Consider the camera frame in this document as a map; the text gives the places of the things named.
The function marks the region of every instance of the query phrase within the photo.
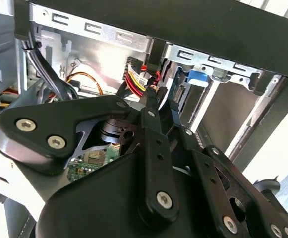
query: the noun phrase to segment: orange wire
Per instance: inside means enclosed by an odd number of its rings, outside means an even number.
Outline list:
[[[83,75],[83,76],[86,76],[86,77],[90,78],[93,82],[96,83],[96,86],[97,86],[98,89],[99,89],[100,95],[103,95],[103,91],[102,91],[99,83],[95,80],[95,78],[93,78],[91,75],[89,75],[89,74],[87,74],[87,73],[85,73],[85,72],[77,72],[77,73],[74,73],[74,74],[69,75],[69,76],[66,78],[66,82],[69,83],[69,82],[72,80],[72,78],[75,77],[75,76],[77,76],[77,75]]]
[[[18,92],[13,92],[13,91],[7,91],[7,90],[5,90],[5,91],[2,91],[1,94],[4,94],[4,93],[8,93],[8,94],[12,94],[12,95],[17,95],[17,96],[18,96]]]

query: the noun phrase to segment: electronic component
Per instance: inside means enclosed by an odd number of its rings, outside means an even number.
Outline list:
[[[83,156],[83,161],[89,164],[103,165],[105,160],[104,151],[90,151]]]
[[[119,157],[120,145],[110,144],[104,150],[89,151],[70,161],[67,177],[74,182]]]

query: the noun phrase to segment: sticker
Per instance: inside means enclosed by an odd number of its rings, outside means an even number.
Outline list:
[[[145,86],[147,85],[148,80],[144,77],[141,77],[138,73],[136,73],[130,64],[128,65],[128,73],[142,87],[141,89],[145,90]]]

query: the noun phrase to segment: black cable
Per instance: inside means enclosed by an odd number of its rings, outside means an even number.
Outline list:
[[[127,83],[126,83],[126,81],[124,81],[124,82],[120,85],[118,91],[116,92],[116,95],[120,97],[120,95],[125,91],[126,87],[127,87]]]
[[[42,56],[40,50],[37,48],[37,44],[34,41],[33,33],[29,33],[28,41],[21,41],[22,47],[26,52],[26,55],[32,65],[35,67],[46,85],[61,99],[70,100],[72,95],[71,87],[64,81],[62,81],[51,66],[48,64],[46,59]]]
[[[128,96],[130,96],[132,94],[133,94],[132,91],[129,88],[127,88],[121,93],[120,97],[121,98],[126,98],[126,97],[128,97]]]

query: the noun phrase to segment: black metal plate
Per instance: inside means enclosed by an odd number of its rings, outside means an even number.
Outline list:
[[[288,76],[288,19],[234,0],[30,2]]]

